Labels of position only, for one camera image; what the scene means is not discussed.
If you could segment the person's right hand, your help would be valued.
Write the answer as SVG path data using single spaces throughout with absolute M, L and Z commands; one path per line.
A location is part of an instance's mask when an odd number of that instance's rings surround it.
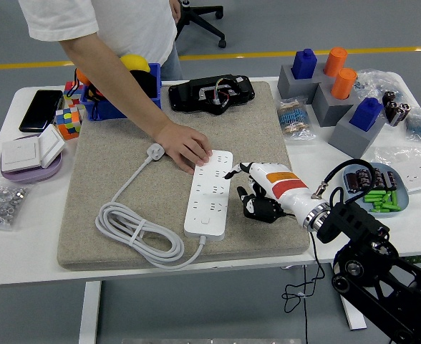
M 188 126 L 172 121 L 161 125 L 153 139 L 165 150 L 175 164 L 186 173 L 194 174 L 196 166 L 203 166 L 212 156 L 208 138 Z

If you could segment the white and black robot right hand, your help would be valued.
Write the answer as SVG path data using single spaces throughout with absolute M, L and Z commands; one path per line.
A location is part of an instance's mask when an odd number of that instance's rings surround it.
M 315 220 L 329 210 L 329 205 L 304 184 L 289 168 L 280 163 L 239 163 L 225 176 L 245 172 L 249 177 L 252 194 L 237 188 L 243 203 L 244 216 L 273 223 L 292 213 L 299 225 L 311 230 Z

